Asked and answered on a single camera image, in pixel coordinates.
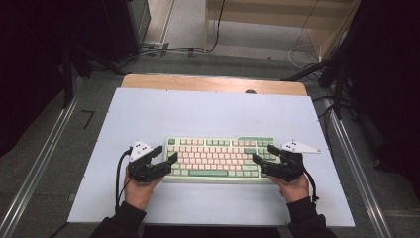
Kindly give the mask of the wooden shelf frame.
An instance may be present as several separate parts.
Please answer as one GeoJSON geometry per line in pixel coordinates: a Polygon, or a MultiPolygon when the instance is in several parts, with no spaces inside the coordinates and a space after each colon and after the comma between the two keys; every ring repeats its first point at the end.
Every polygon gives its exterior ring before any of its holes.
{"type": "Polygon", "coordinates": [[[362,0],[205,0],[204,49],[209,21],[218,20],[302,28],[317,55],[327,59],[349,29],[362,0]]]}

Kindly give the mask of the grey cabinet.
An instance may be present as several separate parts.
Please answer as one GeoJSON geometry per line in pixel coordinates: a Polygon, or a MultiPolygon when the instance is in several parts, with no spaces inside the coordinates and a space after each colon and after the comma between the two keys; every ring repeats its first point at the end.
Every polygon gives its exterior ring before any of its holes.
{"type": "Polygon", "coordinates": [[[134,36],[140,45],[146,36],[151,14],[148,0],[127,0],[128,11],[131,17],[134,36]]]}

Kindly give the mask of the black curtain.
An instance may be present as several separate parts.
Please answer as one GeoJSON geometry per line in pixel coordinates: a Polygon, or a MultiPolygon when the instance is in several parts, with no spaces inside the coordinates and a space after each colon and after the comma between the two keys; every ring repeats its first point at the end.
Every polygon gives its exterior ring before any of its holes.
{"type": "Polygon", "coordinates": [[[382,139],[378,158],[420,199],[420,0],[362,0],[347,40],[350,94],[382,139]]]}
{"type": "Polygon", "coordinates": [[[137,52],[133,0],[0,0],[0,157],[60,93],[72,99],[71,71],[88,77],[95,60],[137,52]]]}

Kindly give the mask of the person's left hand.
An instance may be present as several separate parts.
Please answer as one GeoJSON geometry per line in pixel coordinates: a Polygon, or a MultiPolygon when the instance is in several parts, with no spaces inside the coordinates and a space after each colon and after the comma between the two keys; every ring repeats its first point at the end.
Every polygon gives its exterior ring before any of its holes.
{"type": "Polygon", "coordinates": [[[129,172],[126,172],[124,201],[137,209],[144,210],[153,195],[154,188],[161,181],[162,178],[157,178],[151,182],[137,182],[129,177],[129,172]]]}

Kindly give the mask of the wooden table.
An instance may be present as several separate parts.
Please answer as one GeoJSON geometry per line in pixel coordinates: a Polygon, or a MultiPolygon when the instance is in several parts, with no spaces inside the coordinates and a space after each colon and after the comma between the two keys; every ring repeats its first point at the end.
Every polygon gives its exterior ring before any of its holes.
{"type": "Polygon", "coordinates": [[[123,88],[188,90],[256,94],[306,96],[300,82],[256,80],[225,76],[190,76],[166,74],[129,74],[122,81],[123,88]]]}

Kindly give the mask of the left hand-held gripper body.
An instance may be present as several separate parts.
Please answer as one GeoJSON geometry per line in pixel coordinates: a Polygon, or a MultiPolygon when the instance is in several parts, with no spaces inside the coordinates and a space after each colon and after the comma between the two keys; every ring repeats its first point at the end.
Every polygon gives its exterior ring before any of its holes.
{"type": "Polygon", "coordinates": [[[136,141],[129,160],[129,177],[137,182],[150,182],[157,179],[154,175],[155,166],[152,159],[148,157],[148,152],[153,149],[150,145],[136,141]]]}

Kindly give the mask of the person's right hand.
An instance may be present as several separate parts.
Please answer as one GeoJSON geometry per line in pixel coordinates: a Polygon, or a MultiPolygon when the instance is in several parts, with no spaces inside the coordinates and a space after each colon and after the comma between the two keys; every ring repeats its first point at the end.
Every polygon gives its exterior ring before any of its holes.
{"type": "Polygon", "coordinates": [[[286,182],[282,178],[270,177],[270,180],[279,187],[281,196],[287,203],[295,202],[309,196],[309,181],[305,175],[286,182]]]}

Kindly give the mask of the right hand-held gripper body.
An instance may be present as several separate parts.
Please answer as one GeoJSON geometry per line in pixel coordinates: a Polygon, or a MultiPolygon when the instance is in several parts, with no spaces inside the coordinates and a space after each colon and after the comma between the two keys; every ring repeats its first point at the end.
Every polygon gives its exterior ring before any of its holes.
{"type": "Polygon", "coordinates": [[[274,173],[268,176],[284,179],[286,182],[291,182],[305,173],[306,169],[303,165],[304,154],[321,153],[319,149],[315,149],[295,140],[286,142],[278,148],[283,151],[283,154],[279,157],[280,162],[274,163],[274,173]]]}

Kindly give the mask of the aluminium floor rail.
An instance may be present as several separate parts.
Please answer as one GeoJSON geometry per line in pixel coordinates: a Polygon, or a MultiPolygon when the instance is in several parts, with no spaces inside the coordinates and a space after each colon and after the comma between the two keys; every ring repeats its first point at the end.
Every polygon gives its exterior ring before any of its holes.
{"type": "Polygon", "coordinates": [[[54,121],[54,124],[49,131],[47,138],[45,139],[43,146],[37,153],[37,157],[34,160],[31,169],[28,171],[22,185],[14,195],[10,205],[7,208],[3,218],[0,222],[0,238],[11,238],[17,224],[19,223],[22,214],[24,213],[35,188],[40,181],[43,172],[45,171],[50,158],[52,157],[53,150],[56,147],[58,140],[60,139],[65,126],[77,105],[79,95],[76,94],[73,99],[70,100],[66,108],[60,109],[59,114],[54,121]]]}
{"type": "Polygon", "coordinates": [[[355,183],[361,194],[367,215],[372,224],[372,228],[375,231],[376,237],[393,238],[379,203],[376,200],[374,192],[370,186],[368,178],[359,162],[359,157],[357,156],[356,150],[349,138],[343,120],[340,119],[335,112],[330,114],[330,118],[335,133],[337,134],[338,140],[344,151],[346,160],[349,164],[355,183]]]}

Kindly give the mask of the green and pink keyboard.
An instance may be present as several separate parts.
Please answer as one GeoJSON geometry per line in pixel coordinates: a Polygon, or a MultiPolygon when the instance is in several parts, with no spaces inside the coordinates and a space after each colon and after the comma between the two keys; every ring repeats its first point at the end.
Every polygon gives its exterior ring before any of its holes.
{"type": "Polygon", "coordinates": [[[253,161],[253,154],[279,163],[267,146],[275,139],[260,136],[236,138],[168,137],[164,158],[177,153],[177,162],[164,177],[171,182],[268,183],[269,178],[253,161]]]}

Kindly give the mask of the white board sheet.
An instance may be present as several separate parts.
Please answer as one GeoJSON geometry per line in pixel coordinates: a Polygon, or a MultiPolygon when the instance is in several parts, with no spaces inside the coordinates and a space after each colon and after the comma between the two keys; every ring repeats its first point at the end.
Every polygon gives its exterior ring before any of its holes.
{"type": "MultiPolygon", "coordinates": [[[[330,227],[355,222],[307,96],[119,88],[88,163],[69,221],[91,223],[115,209],[115,178],[124,151],[136,141],[153,147],[169,136],[272,136],[314,148],[304,155],[319,197],[316,208],[330,227]]],[[[272,182],[266,184],[177,183],[154,190],[146,223],[159,225],[279,226],[290,218],[272,182]]]]}

